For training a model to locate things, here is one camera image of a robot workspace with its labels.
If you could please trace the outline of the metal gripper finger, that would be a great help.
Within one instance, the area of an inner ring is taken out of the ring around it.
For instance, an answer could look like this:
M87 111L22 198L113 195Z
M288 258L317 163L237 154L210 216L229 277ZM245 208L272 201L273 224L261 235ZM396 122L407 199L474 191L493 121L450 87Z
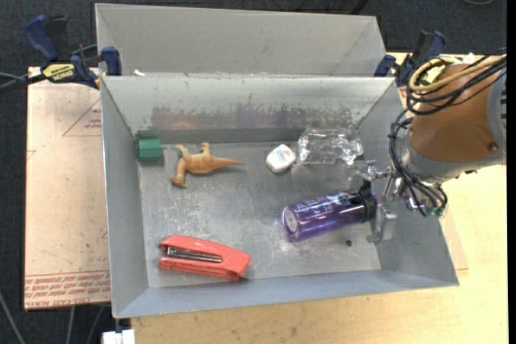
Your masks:
M379 168L374 160L355 162L354 168L357 176L369 182L385 178L392 174L392 168L390 166Z
M393 237L397 215L390 209L377 209L371 221L371 233L367 236L369 243L378 245Z

